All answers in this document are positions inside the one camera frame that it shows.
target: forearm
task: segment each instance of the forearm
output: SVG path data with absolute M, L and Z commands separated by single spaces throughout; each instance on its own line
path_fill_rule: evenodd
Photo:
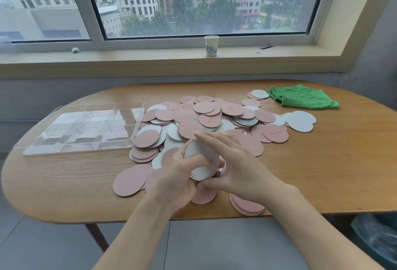
M 145 195 L 94 270 L 148 269 L 171 215 L 154 193 Z
M 295 187 L 285 185 L 265 204 L 310 269 L 383 269 L 335 229 Z

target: right hand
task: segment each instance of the right hand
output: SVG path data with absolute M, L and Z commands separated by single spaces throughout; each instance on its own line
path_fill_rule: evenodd
M 195 133 L 226 162 L 223 177 L 201 181 L 207 187 L 235 194 L 241 199 L 266 206 L 274 193 L 286 185 L 275 177 L 256 157 L 245 150 L 231 133 Z

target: clear plastic organizer box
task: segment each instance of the clear plastic organizer box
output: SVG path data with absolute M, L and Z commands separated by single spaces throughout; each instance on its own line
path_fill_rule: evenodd
M 143 102 L 63 106 L 15 145 L 23 155 L 130 148 L 145 112 Z

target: table leg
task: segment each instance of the table leg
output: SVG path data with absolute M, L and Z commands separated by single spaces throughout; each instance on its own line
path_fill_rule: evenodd
M 104 235 L 102 234 L 101 230 L 99 229 L 98 225 L 96 224 L 86 224 L 85 225 L 88 229 L 88 231 L 91 233 L 92 237 L 94 240 L 97 242 L 99 247 L 102 249 L 103 252 L 106 251 L 107 248 L 109 248 L 109 244 L 106 241 Z

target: glass pane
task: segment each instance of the glass pane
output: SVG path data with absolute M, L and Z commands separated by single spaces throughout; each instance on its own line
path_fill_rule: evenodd
M 108 38 L 306 32 L 316 0 L 95 0 Z
M 13 42 L 90 39 L 75 0 L 0 0 L 0 37 Z

